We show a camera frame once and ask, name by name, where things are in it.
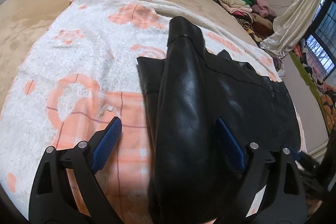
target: window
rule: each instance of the window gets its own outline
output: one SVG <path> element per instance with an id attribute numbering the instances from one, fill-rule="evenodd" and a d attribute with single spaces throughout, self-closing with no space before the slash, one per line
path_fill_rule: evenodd
<path id="1" fill-rule="evenodd" d="M 321 0 L 304 39 L 314 67 L 327 79 L 336 69 L 336 3 Z"/>

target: silver screw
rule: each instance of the silver screw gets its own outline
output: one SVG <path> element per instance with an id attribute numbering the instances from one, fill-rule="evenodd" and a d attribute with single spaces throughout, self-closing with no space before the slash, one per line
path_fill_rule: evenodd
<path id="1" fill-rule="evenodd" d="M 285 153 L 286 155 L 289 155 L 291 153 L 291 151 L 286 147 L 282 150 L 282 152 Z"/>
<path id="2" fill-rule="evenodd" d="M 250 143 L 250 147 L 252 149 L 258 149 L 259 148 L 259 144 L 257 144 L 257 143 Z"/>
<path id="3" fill-rule="evenodd" d="M 87 146 L 87 142 L 80 142 L 79 144 L 78 144 L 78 147 L 79 148 L 85 148 Z"/>
<path id="4" fill-rule="evenodd" d="M 47 149 L 45 150 L 47 153 L 51 153 L 54 151 L 54 148 L 52 146 L 47 147 Z"/>

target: white and orange blanket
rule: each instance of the white and orange blanket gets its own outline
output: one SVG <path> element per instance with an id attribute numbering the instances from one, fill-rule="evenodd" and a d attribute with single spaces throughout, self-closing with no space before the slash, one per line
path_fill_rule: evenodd
<path id="1" fill-rule="evenodd" d="M 96 177 L 125 224 L 151 223 L 147 185 L 152 149 L 137 57 L 165 58 L 174 16 L 200 26 L 210 52 L 225 49 L 259 75 L 281 81 L 263 50 L 174 3 L 73 0 L 18 68 L 0 116 L 0 182 L 24 216 L 46 147 L 72 148 L 118 116 L 120 141 Z M 299 116 L 298 121 L 305 150 Z M 69 176 L 78 206 L 87 213 L 73 173 Z"/>

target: beige bed sheet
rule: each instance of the beige bed sheet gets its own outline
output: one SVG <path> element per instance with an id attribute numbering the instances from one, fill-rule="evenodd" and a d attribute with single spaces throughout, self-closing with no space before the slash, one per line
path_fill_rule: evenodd
<path id="1" fill-rule="evenodd" d="M 206 17 L 246 43 L 255 45 L 237 21 L 212 0 L 167 0 Z M 33 43 L 70 0 L 7 0 L 0 5 L 0 109 Z"/>

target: curtain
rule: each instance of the curtain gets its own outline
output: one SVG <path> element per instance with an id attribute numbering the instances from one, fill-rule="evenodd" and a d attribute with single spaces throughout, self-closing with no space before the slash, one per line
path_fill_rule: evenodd
<path id="1" fill-rule="evenodd" d="M 260 47 L 285 57 L 304 36 L 321 0 L 295 0 L 273 23 L 274 34 L 260 42 Z"/>

